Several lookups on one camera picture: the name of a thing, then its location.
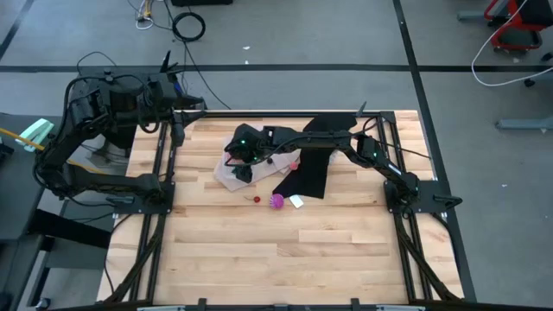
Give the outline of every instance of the pink ball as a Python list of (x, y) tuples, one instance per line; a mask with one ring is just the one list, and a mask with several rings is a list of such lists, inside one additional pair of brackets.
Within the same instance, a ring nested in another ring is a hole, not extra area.
[(269, 206), (273, 209), (281, 209), (284, 206), (284, 197), (281, 194), (273, 194), (269, 199)]

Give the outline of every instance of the wooden table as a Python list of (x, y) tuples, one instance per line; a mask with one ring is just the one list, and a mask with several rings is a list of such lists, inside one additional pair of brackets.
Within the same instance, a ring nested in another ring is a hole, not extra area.
[[(395, 112), (402, 146), (428, 154), (417, 112)], [(385, 206), (385, 178), (375, 170), (339, 154), (328, 167), (324, 200), (302, 197), (300, 209), (286, 200), (281, 211), (268, 208), (280, 174), (234, 193), (214, 179), (223, 140), (238, 125), (301, 130), (309, 120), (204, 118), (187, 127), (176, 157), (175, 208), (165, 225), (155, 304), (197, 304), (201, 297), (208, 304), (349, 304), (354, 297), (361, 303), (407, 302), (393, 218)], [(359, 118), (352, 131), (364, 122)], [(378, 137), (376, 129), (368, 133)], [(151, 173), (157, 138), (137, 130), (129, 176)], [(404, 152), (404, 160), (421, 180), (432, 179), (429, 159)], [(262, 201), (246, 199), (254, 195)], [(448, 232), (428, 214), (417, 219), (429, 264), (462, 295)], [(135, 261), (142, 222), (142, 215), (131, 216), (113, 234), (107, 269), (116, 287)], [(422, 297), (412, 260), (411, 265)], [(145, 279), (139, 298), (145, 297)], [(98, 299), (109, 294), (104, 277)]]

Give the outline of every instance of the floor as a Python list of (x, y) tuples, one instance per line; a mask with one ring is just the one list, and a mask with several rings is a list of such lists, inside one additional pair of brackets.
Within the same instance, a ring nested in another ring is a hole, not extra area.
[[(367, 109), (419, 109), (424, 100), (394, 3), (403, 8), (452, 192), (464, 199), (457, 214), (478, 301), (553, 307), (553, 134), (494, 127), (502, 117), (553, 114), (551, 83), (487, 88), (474, 81), (468, 66), (492, 30), (458, 22), (455, 14), (482, 10), (489, 1), (427, 0), (422, 7), (417, 0), (236, 0), (193, 7), (207, 31), (189, 47), (233, 109), (355, 109), (364, 101)], [(154, 3), (153, 15), (167, 25), (162, 3)], [(137, 30), (133, 16), (125, 0), (0, 2), (0, 40), (11, 38), (7, 49), (0, 46), (0, 111), (60, 115), (74, 65), (94, 50), (119, 65), (158, 66), (170, 49), (182, 63), (182, 45), (170, 32)], [(183, 26), (190, 35), (197, 29)], [(524, 58), (485, 48), (477, 64), (490, 67), (480, 77), (500, 82), (528, 74), (520, 71), (553, 50), (553, 28), (542, 36), (543, 46)], [(97, 55), (83, 62), (104, 64)], [(283, 64), (290, 66), (261, 66)], [(197, 73), (186, 73), (186, 80), (190, 93), (212, 109), (222, 107)], [(45, 295), (53, 307), (92, 303), (95, 295), (68, 293), (95, 293), (100, 276), (60, 271)]]

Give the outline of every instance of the chair wheel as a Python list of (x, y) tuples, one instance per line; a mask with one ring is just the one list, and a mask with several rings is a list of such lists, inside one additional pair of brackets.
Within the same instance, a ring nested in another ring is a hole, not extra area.
[(35, 306), (36, 311), (44, 311), (50, 307), (50, 298), (41, 298)]
[(525, 85), (526, 87), (532, 87), (532, 86), (534, 86), (535, 84), (536, 84), (536, 81), (534, 81), (534, 80), (532, 80), (532, 79), (526, 79), (526, 80), (524, 81), (524, 85)]
[(553, 53), (549, 52), (546, 55), (542, 56), (542, 61), (550, 61), (553, 59)]

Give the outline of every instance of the concrete floor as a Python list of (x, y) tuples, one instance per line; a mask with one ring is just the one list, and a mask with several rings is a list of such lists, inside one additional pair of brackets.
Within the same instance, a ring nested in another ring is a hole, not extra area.
[[(0, 2), (0, 37), (23, 3)], [(485, 24), (455, 19), (457, 10), (482, 9), (487, 1), (427, 0), (424, 7), (417, 0), (401, 3), (419, 65), (470, 65), (492, 32)], [(201, 41), (189, 44), (201, 65), (408, 64), (389, 0), (236, 0), (230, 6), (193, 10), (207, 23)], [(157, 22), (166, 25), (162, 3), (154, 3), (153, 11)], [(553, 49), (552, 31), (544, 31), (544, 46), (523, 59), (486, 48), (478, 64), (537, 64)], [(6, 66), (74, 66), (94, 50), (119, 65), (158, 65), (168, 49), (181, 61), (182, 46), (168, 31), (135, 29), (133, 9), (125, 0), (35, 0), (0, 60), (0, 111), (60, 115), (65, 85), (75, 76), (6, 73)], [(84, 63), (103, 65), (106, 60), (93, 56)], [(481, 77), (498, 82), (521, 75)], [(204, 76), (235, 109), (354, 109), (364, 101), (367, 109), (419, 108), (407, 69)], [(186, 73), (186, 78), (190, 93), (205, 97), (212, 109), (221, 107), (197, 73)], [(422, 78), (452, 192), (464, 199), (457, 214), (478, 301), (553, 307), (553, 134), (494, 128), (502, 117), (553, 114), (551, 83), (486, 88), (471, 73), (422, 73)], [(92, 303), (95, 295), (68, 295), (67, 289), (95, 293), (100, 275), (60, 272), (44, 294), (54, 299), (54, 307)]]

